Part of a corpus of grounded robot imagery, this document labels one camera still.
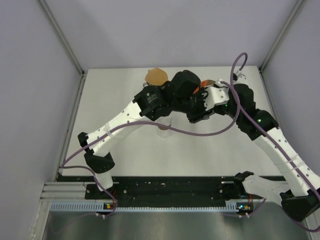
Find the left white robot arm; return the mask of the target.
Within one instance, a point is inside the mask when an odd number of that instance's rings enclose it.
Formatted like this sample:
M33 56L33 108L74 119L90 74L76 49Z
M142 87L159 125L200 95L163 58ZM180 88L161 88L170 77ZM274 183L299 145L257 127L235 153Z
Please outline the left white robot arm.
M105 199L113 194L111 170L115 162L111 149L115 145L143 125L159 123L172 112L186 114L192 124L206 120L219 104L221 92L214 81L201 81L189 70L179 71L173 79L160 68L148 70L145 86L118 115L97 130L77 136L85 151L85 163L93 172L97 194Z

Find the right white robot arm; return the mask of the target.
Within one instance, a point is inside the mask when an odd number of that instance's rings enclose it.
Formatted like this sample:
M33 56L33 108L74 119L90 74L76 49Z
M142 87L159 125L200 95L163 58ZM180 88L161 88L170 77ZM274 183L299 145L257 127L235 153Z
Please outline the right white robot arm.
M235 177L233 192L239 198L257 195L281 206L294 221L302 222L320 207L320 177L289 144L278 122L266 110L256 107L254 92L246 84L236 84L225 104L225 113L271 159L285 179L268 180L246 171Z

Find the brown paper coffee filter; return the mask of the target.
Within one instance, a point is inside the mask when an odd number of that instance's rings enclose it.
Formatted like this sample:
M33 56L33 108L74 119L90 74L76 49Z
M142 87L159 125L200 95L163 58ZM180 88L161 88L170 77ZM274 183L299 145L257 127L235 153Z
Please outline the brown paper coffee filter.
M151 86L162 86L169 80L167 73L160 68L149 69L144 79Z

